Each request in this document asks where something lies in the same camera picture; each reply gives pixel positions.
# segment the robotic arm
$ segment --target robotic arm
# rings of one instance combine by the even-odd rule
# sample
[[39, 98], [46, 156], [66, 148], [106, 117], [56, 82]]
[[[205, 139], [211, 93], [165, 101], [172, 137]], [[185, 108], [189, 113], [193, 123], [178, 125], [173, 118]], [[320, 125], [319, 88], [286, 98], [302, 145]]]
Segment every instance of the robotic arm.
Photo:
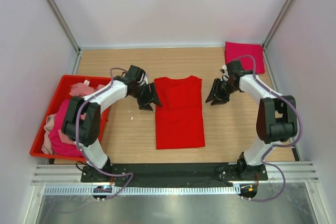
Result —
[[131, 65], [127, 72], [114, 77], [108, 85], [94, 94], [83, 98], [72, 97], [62, 125], [62, 132], [76, 141], [76, 117], [81, 105], [87, 102], [81, 112], [85, 113], [85, 119], [80, 120], [77, 125], [79, 145], [89, 165], [106, 173], [111, 172], [111, 162], [98, 140], [100, 115], [109, 106], [128, 95], [137, 99], [140, 110], [153, 111], [150, 103], [161, 106], [154, 83], [148, 83], [143, 69]]
[[277, 94], [294, 107], [295, 99], [292, 96], [282, 96], [264, 84], [252, 71], [245, 71], [240, 61], [232, 61], [223, 66], [222, 78], [214, 80], [211, 92], [206, 102], [211, 105], [225, 104], [230, 94], [236, 91], [246, 92], [259, 104], [256, 123], [257, 137], [252, 146], [243, 152], [237, 161], [237, 172], [241, 178], [253, 179], [260, 170], [262, 160], [268, 156], [264, 154], [275, 144], [281, 144], [297, 134], [297, 117], [294, 111], [281, 99], [271, 94]]

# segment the red basket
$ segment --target red basket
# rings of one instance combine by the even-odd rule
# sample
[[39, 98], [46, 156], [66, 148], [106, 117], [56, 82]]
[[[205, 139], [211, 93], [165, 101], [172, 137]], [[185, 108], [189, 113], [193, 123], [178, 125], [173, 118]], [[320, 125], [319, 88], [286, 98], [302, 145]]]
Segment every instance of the red basket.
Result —
[[[44, 154], [41, 150], [43, 142], [44, 142], [44, 134], [45, 130], [43, 129], [47, 116], [51, 114], [56, 114], [62, 101], [65, 99], [70, 99], [71, 95], [70, 89], [71, 85], [78, 83], [78, 82], [84, 82], [85, 80], [90, 81], [90, 87], [96, 88], [99, 84], [107, 85], [111, 78], [107, 77], [93, 77], [93, 76], [72, 76], [72, 75], [65, 75], [61, 78], [61, 80], [58, 83], [57, 89], [55, 91], [55, 94], [51, 100], [51, 103], [49, 105], [49, 108], [46, 112], [46, 115], [44, 116], [44, 119], [42, 121], [42, 124], [40, 126], [40, 129], [36, 135], [35, 141], [33, 143], [32, 148], [30, 149], [31, 156], [36, 157], [44, 157], [44, 158], [59, 158], [59, 159], [69, 159], [69, 160], [75, 160], [75, 161], [82, 161], [85, 162], [85, 159], [82, 157], [69, 157], [69, 156], [61, 156], [56, 154]], [[107, 116], [109, 114], [110, 108], [107, 108], [101, 117], [101, 123], [100, 123], [100, 134], [99, 134], [99, 141], [102, 139], [103, 130], [105, 127], [105, 123], [107, 120]]]

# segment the table surface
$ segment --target table surface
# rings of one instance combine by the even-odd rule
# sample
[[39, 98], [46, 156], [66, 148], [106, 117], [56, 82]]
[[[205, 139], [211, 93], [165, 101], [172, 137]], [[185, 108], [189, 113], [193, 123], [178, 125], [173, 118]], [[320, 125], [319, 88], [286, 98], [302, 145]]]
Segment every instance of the table surface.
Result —
[[[85, 50], [78, 75], [109, 76], [109, 69], [136, 65], [154, 78], [202, 79], [205, 102], [213, 80], [221, 76], [224, 48], [164, 48]], [[268, 72], [260, 78], [270, 87]], [[256, 137], [258, 105], [245, 93], [231, 95], [230, 102], [210, 106], [203, 103], [205, 147], [156, 150], [155, 112], [138, 109], [136, 99], [126, 97], [111, 106], [101, 142], [113, 163], [204, 163], [235, 162]], [[290, 148], [277, 148], [267, 161], [294, 161]], [[56, 160], [55, 163], [70, 163]]]

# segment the white wall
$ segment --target white wall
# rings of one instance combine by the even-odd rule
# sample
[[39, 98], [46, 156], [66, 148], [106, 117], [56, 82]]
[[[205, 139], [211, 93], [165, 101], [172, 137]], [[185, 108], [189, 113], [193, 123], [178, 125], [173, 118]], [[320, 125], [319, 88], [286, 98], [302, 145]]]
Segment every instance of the white wall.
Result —
[[55, 0], [82, 47], [263, 42], [285, 0]]
[[45, 0], [0, 0], [0, 219], [22, 223], [34, 168], [29, 150], [75, 51]]
[[281, 92], [297, 100], [304, 127], [299, 153], [313, 161], [334, 221], [335, 17], [335, 0], [296, 0], [267, 48]]

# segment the wall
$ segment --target wall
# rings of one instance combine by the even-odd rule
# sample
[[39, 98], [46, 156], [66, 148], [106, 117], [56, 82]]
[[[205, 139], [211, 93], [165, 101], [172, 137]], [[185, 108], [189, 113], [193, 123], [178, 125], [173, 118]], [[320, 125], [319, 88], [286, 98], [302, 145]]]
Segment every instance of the wall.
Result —
[[296, 0], [267, 48], [281, 92], [292, 94], [303, 118], [299, 152], [312, 160], [336, 220], [335, 0]]
[[45, 0], [0, 0], [0, 216], [23, 223], [37, 163], [29, 150], [76, 56]]
[[55, 0], [82, 47], [263, 42], [285, 0]]

